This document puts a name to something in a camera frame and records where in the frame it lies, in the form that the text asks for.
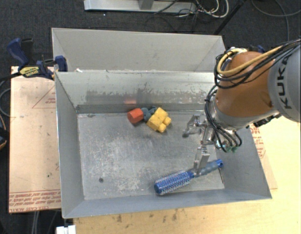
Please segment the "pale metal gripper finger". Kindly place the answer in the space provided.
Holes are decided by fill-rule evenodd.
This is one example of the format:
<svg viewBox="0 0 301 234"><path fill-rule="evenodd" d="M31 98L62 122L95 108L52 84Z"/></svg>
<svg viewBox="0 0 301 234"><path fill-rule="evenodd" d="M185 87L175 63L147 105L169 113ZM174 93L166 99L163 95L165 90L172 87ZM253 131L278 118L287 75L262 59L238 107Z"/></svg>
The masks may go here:
<svg viewBox="0 0 301 234"><path fill-rule="evenodd" d="M207 165L210 153L206 146L201 146L197 149L196 156L194 159L193 172L195 176L198 176L202 170Z"/></svg>
<svg viewBox="0 0 301 234"><path fill-rule="evenodd" d="M202 126L203 123L201 122L201 114L193 114L182 133L182 137L189 137L193 134L201 134Z"/></svg>

